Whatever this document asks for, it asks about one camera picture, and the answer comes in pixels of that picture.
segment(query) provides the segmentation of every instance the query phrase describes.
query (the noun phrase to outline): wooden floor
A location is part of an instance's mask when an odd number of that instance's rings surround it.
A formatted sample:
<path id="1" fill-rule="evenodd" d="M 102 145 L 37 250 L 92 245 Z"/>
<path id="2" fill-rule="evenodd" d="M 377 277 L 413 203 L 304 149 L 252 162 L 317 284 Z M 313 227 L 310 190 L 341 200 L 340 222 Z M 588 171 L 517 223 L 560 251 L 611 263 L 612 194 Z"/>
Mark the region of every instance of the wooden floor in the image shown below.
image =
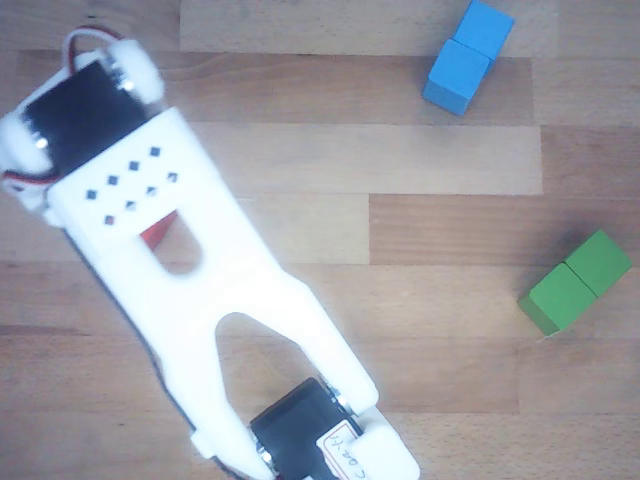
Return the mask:
<path id="1" fill-rule="evenodd" d="M 640 269 L 544 341 L 515 301 L 597 228 L 640 262 L 640 2 L 490 1 L 516 26 L 458 118 L 420 89 L 466 3 L 0 0 L 0 114 L 74 26 L 137 37 L 423 478 L 637 480 Z M 222 479 L 62 233 L 0 217 L 0 478 Z M 245 420 L 310 372 L 246 319 L 219 344 Z"/>

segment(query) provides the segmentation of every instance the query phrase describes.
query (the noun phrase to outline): blue cube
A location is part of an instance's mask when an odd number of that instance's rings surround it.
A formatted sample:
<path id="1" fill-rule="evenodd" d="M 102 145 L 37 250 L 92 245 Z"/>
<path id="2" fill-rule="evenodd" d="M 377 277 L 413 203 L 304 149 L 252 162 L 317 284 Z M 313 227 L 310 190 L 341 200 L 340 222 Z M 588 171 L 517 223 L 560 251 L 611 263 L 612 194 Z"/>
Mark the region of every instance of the blue cube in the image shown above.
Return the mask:
<path id="1" fill-rule="evenodd" d="M 429 73 L 422 96 L 445 110 L 463 115 L 489 64 L 489 57 L 447 40 Z"/>
<path id="2" fill-rule="evenodd" d="M 466 45 L 491 59 L 502 49 L 514 19 L 478 0 L 472 0 L 453 40 Z"/>

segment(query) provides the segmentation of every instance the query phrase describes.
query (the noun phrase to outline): label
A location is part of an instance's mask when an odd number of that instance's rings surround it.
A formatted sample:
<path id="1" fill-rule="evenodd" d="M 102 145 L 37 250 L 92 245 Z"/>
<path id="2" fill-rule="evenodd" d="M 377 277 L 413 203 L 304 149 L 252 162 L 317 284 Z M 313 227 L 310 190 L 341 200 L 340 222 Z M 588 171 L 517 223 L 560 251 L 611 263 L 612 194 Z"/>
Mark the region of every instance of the label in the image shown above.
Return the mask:
<path id="1" fill-rule="evenodd" d="M 340 480 L 369 479 L 358 461 L 349 452 L 349 445 L 356 438 L 358 438 L 358 434 L 351 424 L 347 420 L 343 420 L 316 442 L 329 469 Z"/>

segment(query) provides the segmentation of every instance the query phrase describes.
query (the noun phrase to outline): green block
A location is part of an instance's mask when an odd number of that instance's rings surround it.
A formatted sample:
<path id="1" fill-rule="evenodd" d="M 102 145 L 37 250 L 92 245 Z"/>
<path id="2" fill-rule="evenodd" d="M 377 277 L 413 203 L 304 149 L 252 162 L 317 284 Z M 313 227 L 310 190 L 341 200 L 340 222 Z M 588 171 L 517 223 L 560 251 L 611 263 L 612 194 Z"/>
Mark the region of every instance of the green block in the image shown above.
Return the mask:
<path id="1" fill-rule="evenodd" d="M 594 233 L 565 260 L 598 297 L 631 268 L 631 259 L 602 230 Z"/>
<path id="2" fill-rule="evenodd" d="M 551 335 L 571 325 L 595 299 L 584 282 L 561 263 L 518 304 L 545 335 Z"/>

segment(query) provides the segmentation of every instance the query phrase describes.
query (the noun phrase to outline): cable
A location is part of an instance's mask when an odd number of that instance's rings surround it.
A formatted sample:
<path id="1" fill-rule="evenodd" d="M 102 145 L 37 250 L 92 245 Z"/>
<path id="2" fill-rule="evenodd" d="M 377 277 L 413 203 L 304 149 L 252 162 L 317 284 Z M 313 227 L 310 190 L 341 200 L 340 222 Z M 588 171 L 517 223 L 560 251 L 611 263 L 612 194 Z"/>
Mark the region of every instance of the cable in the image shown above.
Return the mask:
<path id="1" fill-rule="evenodd" d="M 218 457 L 213 457 L 213 461 L 216 462 L 216 465 L 218 465 L 218 468 L 222 470 L 222 473 L 227 475 L 229 478 L 233 480 L 246 480 L 246 477 L 241 477 L 240 475 L 235 473 L 233 470 L 227 467 L 224 463 L 222 463 L 222 460 L 220 460 Z"/>
<path id="2" fill-rule="evenodd" d="M 12 170 L 2 173 L 0 182 L 2 187 L 11 195 L 19 196 L 25 190 L 32 193 L 46 192 L 55 182 L 59 180 L 59 176 L 52 172 L 44 175 L 29 175 Z"/>
<path id="3" fill-rule="evenodd" d="M 119 33 L 98 25 L 82 25 L 73 30 L 62 44 L 62 67 L 67 69 L 69 75 L 73 75 L 77 71 L 75 65 L 76 39 L 83 36 L 98 38 L 107 43 L 114 43 L 123 38 Z"/>

